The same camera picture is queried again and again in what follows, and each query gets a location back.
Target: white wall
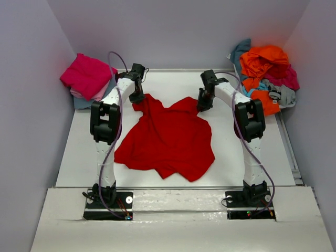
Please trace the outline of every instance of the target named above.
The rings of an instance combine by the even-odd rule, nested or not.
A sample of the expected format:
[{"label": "white wall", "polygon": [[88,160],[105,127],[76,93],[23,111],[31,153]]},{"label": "white wall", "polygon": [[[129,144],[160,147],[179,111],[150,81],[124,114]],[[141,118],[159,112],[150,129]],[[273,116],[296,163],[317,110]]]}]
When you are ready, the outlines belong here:
[{"label": "white wall", "polygon": [[[309,0],[48,0],[75,52],[131,67],[231,68],[242,39],[283,46]],[[121,68],[116,59],[114,64]]]},{"label": "white wall", "polygon": [[313,186],[336,248],[336,2],[312,0],[285,45],[301,89],[284,112],[304,181]]},{"label": "white wall", "polygon": [[59,76],[74,52],[45,0],[0,1],[0,250],[30,251],[73,105]]}]

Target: light blue cloth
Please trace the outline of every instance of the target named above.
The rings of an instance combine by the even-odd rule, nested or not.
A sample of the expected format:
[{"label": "light blue cloth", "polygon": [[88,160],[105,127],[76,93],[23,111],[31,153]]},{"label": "light blue cloth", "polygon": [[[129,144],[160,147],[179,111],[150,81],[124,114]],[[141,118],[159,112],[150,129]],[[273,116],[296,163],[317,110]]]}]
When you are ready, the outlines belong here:
[{"label": "light blue cloth", "polygon": [[267,88],[267,86],[266,86],[264,83],[259,82],[259,87],[257,87],[257,88],[252,88],[249,92],[246,91],[245,87],[243,87],[243,88],[241,89],[241,91],[243,92],[243,94],[244,94],[245,96],[247,96],[247,97],[251,97],[253,91],[255,91],[255,90],[266,90],[266,91],[268,91],[268,88]]},{"label": "light blue cloth", "polygon": [[[112,77],[112,79],[110,80],[109,85],[107,86],[107,89],[103,95],[103,98],[105,98],[111,91],[112,89],[117,85],[116,80],[115,80],[115,76]],[[91,108],[92,103],[94,102],[93,99],[91,100],[87,100],[85,98],[77,98],[77,97],[73,97],[73,105],[75,107],[75,109],[86,109],[86,108]]]}]

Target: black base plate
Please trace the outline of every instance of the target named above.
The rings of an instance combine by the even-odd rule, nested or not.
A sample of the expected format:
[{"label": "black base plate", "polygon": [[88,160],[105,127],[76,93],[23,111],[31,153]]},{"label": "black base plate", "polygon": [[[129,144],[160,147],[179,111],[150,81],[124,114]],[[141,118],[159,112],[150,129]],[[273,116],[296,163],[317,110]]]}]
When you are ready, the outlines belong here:
[{"label": "black base plate", "polygon": [[263,211],[260,214],[254,215],[253,212],[249,216],[247,211],[227,211],[227,219],[276,219],[274,210]]},{"label": "black base plate", "polygon": [[[92,190],[88,190],[88,195],[92,196]],[[108,210],[103,206],[103,204],[100,201],[93,201],[92,203],[88,203],[89,200],[85,203],[85,211],[83,214],[84,219],[88,221],[96,220],[96,221],[131,221],[133,219],[133,213],[132,213],[132,206],[133,201],[131,203],[126,202],[127,197],[132,197],[133,199],[133,192],[118,192],[117,191],[117,200],[120,199],[121,202],[124,204],[124,207],[127,209],[131,219],[125,219],[124,213],[120,209],[117,200],[109,206],[109,208],[116,214],[117,216],[114,216]]]},{"label": "black base plate", "polygon": [[264,208],[265,205],[264,203],[259,200],[259,201],[254,201],[254,202],[246,202],[243,200],[242,197],[242,191],[226,191],[225,192],[225,198],[230,198],[232,202],[229,202],[226,200],[226,206],[227,208]]}]

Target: gray cloth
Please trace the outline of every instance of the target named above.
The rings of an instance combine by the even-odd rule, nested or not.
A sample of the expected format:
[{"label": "gray cloth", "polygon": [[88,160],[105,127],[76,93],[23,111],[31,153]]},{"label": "gray cloth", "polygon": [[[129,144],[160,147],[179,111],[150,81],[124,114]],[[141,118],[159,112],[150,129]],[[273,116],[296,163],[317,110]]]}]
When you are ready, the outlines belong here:
[{"label": "gray cloth", "polygon": [[251,39],[247,38],[244,39],[242,42],[240,42],[235,49],[231,52],[230,61],[235,65],[237,73],[239,75],[239,78],[241,81],[245,80],[247,78],[246,75],[242,75],[242,67],[240,64],[240,56],[251,49]]},{"label": "gray cloth", "polygon": [[268,95],[272,99],[278,100],[279,105],[285,108],[294,107],[296,104],[296,95],[294,90],[287,88],[285,85],[282,85],[281,87],[274,86],[268,79],[262,79],[261,82],[268,87]]}]

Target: pile of clothes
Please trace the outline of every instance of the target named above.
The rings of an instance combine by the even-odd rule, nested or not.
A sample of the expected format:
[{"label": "pile of clothes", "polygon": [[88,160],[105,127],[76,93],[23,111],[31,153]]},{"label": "pile of clothes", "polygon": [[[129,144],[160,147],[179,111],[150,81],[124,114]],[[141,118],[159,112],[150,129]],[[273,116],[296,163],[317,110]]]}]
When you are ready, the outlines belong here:
[{"label": "pile of clothes", "polygon": [[116,86],[109,66],[84,54],[77,54],[60,80],[64,86],[70,88],[75,109],[90,108],[94,101],[105,98]]},{"label": "pile of clothes", "polygon": [[296,104],[295,91],[300,88],[297,74],[281,48],[251,48],[251,39],[245,39],[232,51],[230,61],[243,83],[242,93],[260,99],[264,115],[275,114],[280,107],[289,108]]}]

